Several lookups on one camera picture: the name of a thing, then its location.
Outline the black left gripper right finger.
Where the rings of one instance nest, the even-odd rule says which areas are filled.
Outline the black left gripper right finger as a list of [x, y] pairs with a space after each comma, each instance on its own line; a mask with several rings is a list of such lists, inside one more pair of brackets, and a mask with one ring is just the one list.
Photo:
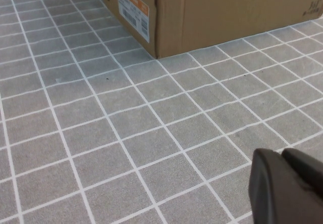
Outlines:
[[318, 196], [322, 196], [322, 162], [295, 148], [286, 148], [281, 156]]

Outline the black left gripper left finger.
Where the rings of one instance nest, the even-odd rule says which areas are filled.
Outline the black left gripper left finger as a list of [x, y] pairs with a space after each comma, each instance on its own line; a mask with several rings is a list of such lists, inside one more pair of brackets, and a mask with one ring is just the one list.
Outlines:
[[254, 223], [322, 223], [322, 196], [277, 152], [254, 151], [248, 193]]

